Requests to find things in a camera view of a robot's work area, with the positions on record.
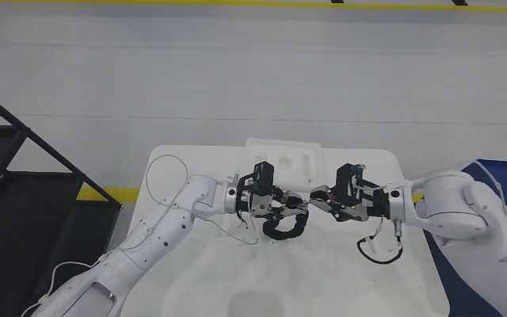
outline tabletop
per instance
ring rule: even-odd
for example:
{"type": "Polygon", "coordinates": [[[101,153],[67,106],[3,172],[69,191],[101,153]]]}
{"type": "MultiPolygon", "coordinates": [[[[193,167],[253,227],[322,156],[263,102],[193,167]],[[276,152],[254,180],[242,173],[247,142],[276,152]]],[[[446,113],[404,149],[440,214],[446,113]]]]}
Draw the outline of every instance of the tabletop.
{"type": "MultiPolygon", "coordinates": [[[[232,176],[244,147],[165,145],[151,152],[182,159],[189,170],[232,176]]],[[[363,163],[364,178],[376,184],[403,179],[396,157],[385,150],[323,148],[323,180],[334,184],[341,165],[363,163]]],[[[185,170],[161,158],[150,170],[150,189],[162,199],[179,190],[185,170]]],[[[129,231],[156,203],[143,184],[129,231]]],[[[128,316],[448,316],[449,304],[422,230],[404,227],[403,256],[390,265],[363,258],[356,241],[371,235],[379,221],[337,223],[313,206],[305,232],[275,241],[261,232],[259,243],[242,244],[211,223],[196,220],[193,231],[133,288],[122,312],[128,316]]],[[[213,219],[233,235],[254,241],[235,216],[213,219]]],[[[279,229],[293,225],[283,220],[279,229]]],[[[384,222],[379,246],[394,245],[393,227],[384,222]]]]}

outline black cable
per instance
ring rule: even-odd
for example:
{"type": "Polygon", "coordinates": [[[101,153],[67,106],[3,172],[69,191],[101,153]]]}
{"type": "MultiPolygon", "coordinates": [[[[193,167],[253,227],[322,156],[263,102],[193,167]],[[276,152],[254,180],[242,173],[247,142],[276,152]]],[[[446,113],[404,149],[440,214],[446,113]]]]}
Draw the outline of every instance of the black cable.
{"type": "MultiPolygon", "coordinates": [[[[373,235],[370,235],[369,238],[371,240],[373,240],[375,237],[373,235]]],[[[362,238],[361,240],[359,240],[357,242],[357,249],[359,249],[359,252],[365,258],[367,258],[368,260],[370,260],[371,262],[373,262],[375,264],[380,264],[380,265],[391,264],[392,262],[394,262],[394,261],[398,260],[399,258],[401,258],[402,253],[403,253],[402,238],[401,237],[396,237],[396,241],[398,242],[398,245],[401,246],[401,248],[399,249],[398,254],[396,254],[394,258],[392,258],[391,260],[387,260],[387,261],[377,261],[374,258],[370,258],[368,255],[366,255],[366,253],[363,251],[363,249],[361,249],[361,244],[366,242],[366,238],[362,238]]]]}
{"type": "Polygon", "coordinates": [[[278,226],[278,224],[280,223],[280,221],[271,220],[266,221],[262,224],[262,232],[264,232],[264,234],[270,237],[271,239],[275,240],[286,240],[299,237],[303,233],[304,228],[307,225],[309,214],[310,214],[309,212],[306,212],[296,215],[294,227],[290,231],[279,231],[275,229],[276,226],[278,226]]]}

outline yellow floor line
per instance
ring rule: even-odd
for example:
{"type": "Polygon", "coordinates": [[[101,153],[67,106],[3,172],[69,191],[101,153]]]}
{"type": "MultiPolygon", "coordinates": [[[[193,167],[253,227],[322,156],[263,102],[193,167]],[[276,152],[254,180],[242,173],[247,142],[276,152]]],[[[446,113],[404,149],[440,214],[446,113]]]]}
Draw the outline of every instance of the yellow floor line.
{"type": "Polygon", "coordinates": [[[114,5],[187,5],[187,6],[264,6],[310,9],[363,9],[363,10],[424,10],[424,11],[480,11],[507,12],[507,6],[454,6],[411,5],[390,3],[329,3],[329,2],[280,2],[242,0],[0,0],[4,3],[84,3],[114,5]]]}
{"type": "MultiPolygon", "coordinates": [[[[139,196],[139,189],[104,187],[104,190],[122,204],[135,203],[139,196]]],[[[107,201],[100,193],[91,187],[83,187],[78,195],[78,201],[107,201]]]]}

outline white cable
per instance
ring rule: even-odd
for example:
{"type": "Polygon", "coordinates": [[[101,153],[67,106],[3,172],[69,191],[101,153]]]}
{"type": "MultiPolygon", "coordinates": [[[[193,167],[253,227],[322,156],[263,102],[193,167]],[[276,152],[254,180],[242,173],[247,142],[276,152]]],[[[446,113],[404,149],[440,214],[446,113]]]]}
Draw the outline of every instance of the white cable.
{"type": "MultiPolygon", "coordinates": [[[[183,160],[181,160],[180,158],[178,158],[176,155],[171,155],[171,154],[165,154],[165,155],[160,155],[158,156],[157,158],[155,158],[153,161],[151,161],[150,165],[148,165],[147,167],[147,171],[146,171],[146,178],[145,178],[145,183],[146,183],[146,189],[147,189],[147,192],[148,194],[150,195],[151,199],[156,202],[157,204],[161,204],[163,206],[166,206],[167,209],[166,211],[164,212],[164,214],[162,215],[162,217],[172,208],[173,206],[173,203],[174,201],[176,200],[176,198],[180,195],[180,193],[183,191],[183,188],[185,187],[187,181],[189,180],[189,169],[187,167],[187,165],[185,164],[185,162],[183,162],[183,160]],[[178,190],[178,192],[176,193],[176,195],[174,196],[174,198],[172,199],[172,201],[170,202],[170,204],[163,204],[161,201],[158,201],[154,196],[153,194],[151,193],[151,190],[150,190],[150,185],[149,185],[149,181],[148,181],[148,174],[150,173],[150,168],[151,166],[153,165],[153,163],[155,163],[155,161],[157,161],[158,159],[160,158],[163,158],[163,157],[171,157],[171,158],[174,158],[174,159],[177,159],[182,165],[183,167],[185,168],[185,182],[183,183],[183,185],[181,186],[180,190],[178,190]]],[[[250,221],[252,222],[252,227],[253,227],[253,232],[256,233],[256,230],[255,230],[255,223],[254,223],[254,219],[252,218],[252,213],[250,211],[250,202],[248,201],[248,206],[249,206],[249,215],[250,215],[250,221]]],[[[255,238],[255,242],[254,243],[249,243],[247,241],[244,241],[244,240],[241,240],[240,238],[237,238],[237,237],[234,237],[233,235],[231,235],[229,232],[225,231],[222,227],[220,227],[215,221],[213,220],[210,220],[210,219],[204,219],[204,218],[201,218],[197,213],[195,213],[194,211],[192,210],[187,210],[188,212],[192,213],[196,218],[199,218],[203,221],[207,221],[207,222],[210,222],[210,223],[213,223],[214,225],[216,225],[221,231],[223,231],[226,235],[229,235],[231,238],[234,238],[242,243],[245,243],[245,244],[248,244],[250,246],[253,246],[255,244],[257,244],[259,242],[259,238],[257,237],[256,235],[256,238],[255,238]]],[[[132,250],[132,249],[135,249],[136,247],[140,246],[141,244],[144,243],[144,241],[146,241],[148,235],[145,235],[144,236],[144,239],[136,244],[135,246],[131,246],[129,248],[123,248],[121,250],[132,250]]]]}
{"type": "Polygon", "coordinates": [[[57,266],[55,266],[55,268],[53,269],[53,274],[51,275],[51,284],[49,286],[49,290],[47,293],[45,293],[44,295],[42,295],[42,297],[32,306],[28,307],[25,309],[25,311],[23,311],[23,313],[21,314],[21,317],[24,317],[26,315],[27,312],[29,312],[32,308],[34,308],[35,306],[37,305],[40,305],[41,301],[48,297],[50,294],[51,294],[51,291],[53,290],[53,287],[55,286],[55,274],[56,274],[56,270],[62,266],[62,265],[66,265],[66,264],[75,264],[75,265],[82,265],[82,266],[86,266],[88,269],[91,269],[93,268],[96,264],[98,264],[100,261],[97,260],[95,263],[93,263],[92,265],[88,265],[86,263],[81,263],[81,262],[74,262],[74,261],[68,261],[68,262],[62,262],[60,264],[58,264],[57,266]]]}
{"type": "Polygon", "coordinates": [[[373,234],[373,238],[375,238],[380,231],[382,231],[382,225],[383,225],[383,217],[380,217],[379,226],[376,228],[375,233],[373,234]]]}
{"type": "Polygon", "coordinates": [[[250,200],[248,200],[246,202],[246,204],[248,205],[248,215],[250,216],[250,222],[252,223],[253,234],[255,235],[255,241],[252,242],[252,243],[249,243],[248,241],[245,241],[243,239],[240,239],[238,237],[233,236],[232,234],[230,234],[229,232],[227,232],[225,229],[223,229],[222,227],[220,227],[220,225],[217,224],[214,220],[201,218],[200,215],[197,214],[197,213],[195,213],[194,211],[188,210],[188,209],[185,209],[185,210],[187,212],[192,213],[196,218],[199,218],[200,220],[213,223],[214,225],[216,225],[218,227],[218,229],[220,229],[223,233],[225,233],[226,235],[230,236],[231,238],[236,239],[236,240],[238,240],[241,243],[248,244],[249,246],[255,246],[259,242],[259,238],[257,237],[257,230],[255,229],[255,222],[254,222],[254,218],[252,217],[252,212],[251,212],[251,208],[250,208],[250,200]]]}
{"type": "Polygon", "coordinates": [[[171,154],[160,155],[157,158],[155,158],[153,161],[151,161],[150,165],[148,165],[148,168],[146,170],[145,183],[146,183],[146,190],[147,190],[148,194],[150,195],[151,199],[154,202],[156,202],[157,204],[161,204],[162,206],[169,207],[169,209],[172,207],[173,202],[176,200],[177,196],[181,193],[181,191],[185,187],[187,181],[189,181],[189,168],[187,167],[187,165],[185,164],[185,162],[183,162],[183,160],[181,160],[181,158],[178,158],[176,155],[171,155],[171,154]],[[183,185],[181,185],[180,190],[177,191],[176,195],[174,196],[174,198],[172,199],[172,201],[171,201],[170,204],[164,204],[161,201],[158,201],[157,199],[155,199],[155,197],[151,193],[150,182],[148,181],[148,175],[150,174],[150,169],[151,169],[151,166],[153,165],[153,163],[155,163],[155,162],[157,162],[157,160],[159,160],[161,158],[165,158],[165,157],[177,159],[183,165],[183,167],[185,168],[185,181],[183,182],[183,185]]]}
{"type": "Polygon", "coordinates": [[[30,306],[30,307],[26,308],[26,309],[25,309],[25,311],[23,311],[23,313],[21,314],[21,317],[25,317],[26,313],[27,313],[27,312],[29,312],[29,311],[30,311],[30,309],[34,308],[34,307],[35,307],[35,306],[37,306],[37,305],[40,305],[40,303],[39,303],[39,302],[37,302],[37,303],[35,303],[34,305],[32,305],[32,306],[30,306]]]}
{"type": "Polygon", "coordinates": [[[504,209],[504,213],[507,216],[507,206],[505,205],[504,191],[501,188],[500,182],[497,181],[497,179],[492,175],[492,173],[490,173],[488,171],[488,169],[485,168],[484,165],[481,162],[479,162],[478,160],[475,160],[473,162],[475,164],[477,164],[477,166],[479,166],[484,171],[484,173],[486,173],[486,175],[488,175],[488,177],[491,179],[491,181],[494,183],[494,186],[497,188],[498,192],[500,193],[501,204],[502,204],[502,207],[504,209]]]}
{"type": "MultiPolygon", "coordinates": [[[[187,167],[187,165],[185,164],[185,162],[183,162],[183,160],[181,158],[178,158],[176,155],[171,155],[171,154],[164,154],[164,155],[159,155],[157,156],[153,161],[151,161],[151,163],[148,165],[148,168],[146,170],[146,177],[145,177],[145,183],[146,183],[146,190],[148,192],[148,195],[150,195],[151,199],[156,202],[157,204],[161,204],[162,206],[166,206],[167,209],[164,211],[164,213],[162,214],[162,216],[160,218],[158,218],[157,222],[155,223],[155,225],[153,227],[156,227],[157,224],[160,222],[160,220],[166,215],[166,213],[172,208],[173,206],[173,203],[174,201],[176,200],[176,198],[178,196],[180,196],[180,193],[183,191],[183,188],[185,187],[185,185],[187,184],[187,181],[189,181],[189,168],[187,167]],[[173,158],[173,159],[176,159],[178,162],[180,162],[182,164],[182,166],[185,168],[185,181],[183,182],[183,184],[181,185],[180,189],[177,191],[176,195],[174,195],[172,201],[169,203],[169,204],[164,204],[162,203],[161,201],[157,200],[154,196],[153,196],[153,193],[151,192],[150,190],[150,182],[148,181],[148,175],[150,174],[150,169],[151,167],[153,166],[153,164],[155,162],[157,162],[159,159],[161,158],[165,158],[165,157],[168,157],[168,158],[173,158]]],[[[130,246],[128,248],[120,248],[118,246],[119,249],[123,250],[123,251],[126,251],[126,250],[133,250],[135,249],[136,247],[140,246],[141,244],[143,244],[146,239],[148,238],[149,235],[151,235],[154,231],[152,231],[151,233],[147,234],[144,236],[143,240],[141,240],[140,243],[137,243],[135,246],[130,246]]]]}

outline robotic arm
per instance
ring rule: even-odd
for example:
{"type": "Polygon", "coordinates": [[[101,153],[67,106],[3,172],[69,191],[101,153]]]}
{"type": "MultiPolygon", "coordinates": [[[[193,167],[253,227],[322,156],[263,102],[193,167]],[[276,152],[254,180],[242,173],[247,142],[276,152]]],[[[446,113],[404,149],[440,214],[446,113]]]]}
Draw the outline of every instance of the robotic arm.
{"type": "MultiPolygon", "coordinates": [[[[114,250],[103,254],[88,271],[71,278],[50,296],[43,296],[33,316],[119,316],[124,301],[143,275],[165,257],[190,232],[195,218],[242,212],[266,219],[263,232],[273,239],[301,235],[308,219],[308,205],[328,212],[337,222],[386,218],[395,225],[398,254],[389,261],[367,256],[378,264],[392,263],[402,255],[402,225],[421,227],[449,240],[470,240],[499,228],[501,202],[485,184],[461,172],[434,174],[416,181],[378,186],[363,179],[365,166],[345,164],[337,170],[334,187],[319,186],[304,201],[297,193],[273,185],[274,167],[258,163],[252,174],[233,181],[219,181],[206,174],[192,175],[176,197],[167,197],[143,219],[114,250]],[[216,190],[223,195],[214,205],[216,190]],[[425,199],[414,206],[412,194],[422,190],[425,199]],[[285,217],[295,216],[292,230],[278,231],[285,217]]],[[[501,247],[507,246],[504,235],[501,247]]]]}

